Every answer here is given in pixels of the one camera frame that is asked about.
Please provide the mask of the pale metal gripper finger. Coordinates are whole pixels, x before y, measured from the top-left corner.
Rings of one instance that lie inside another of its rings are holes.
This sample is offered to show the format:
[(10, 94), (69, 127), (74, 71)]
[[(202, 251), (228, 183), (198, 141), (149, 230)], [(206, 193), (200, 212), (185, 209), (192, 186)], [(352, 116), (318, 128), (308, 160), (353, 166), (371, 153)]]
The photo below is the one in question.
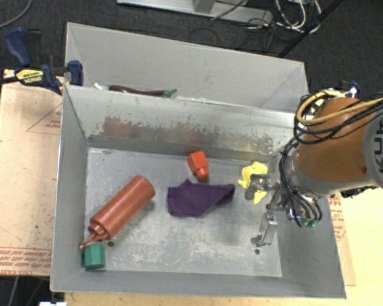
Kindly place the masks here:
[(264, 174), (251, 174), (250, 184), (245, 189), (245, 199), (261, 201), (267, 193), (276, 189), (276, 184), (270, 182), (270, 176)]
[(261, 220), (258, 235), (252, 238), (253, 244), (259, 246), (271, 245), (277, 227), (278, 222), (275, 219), (274, 213), (265, 212)]

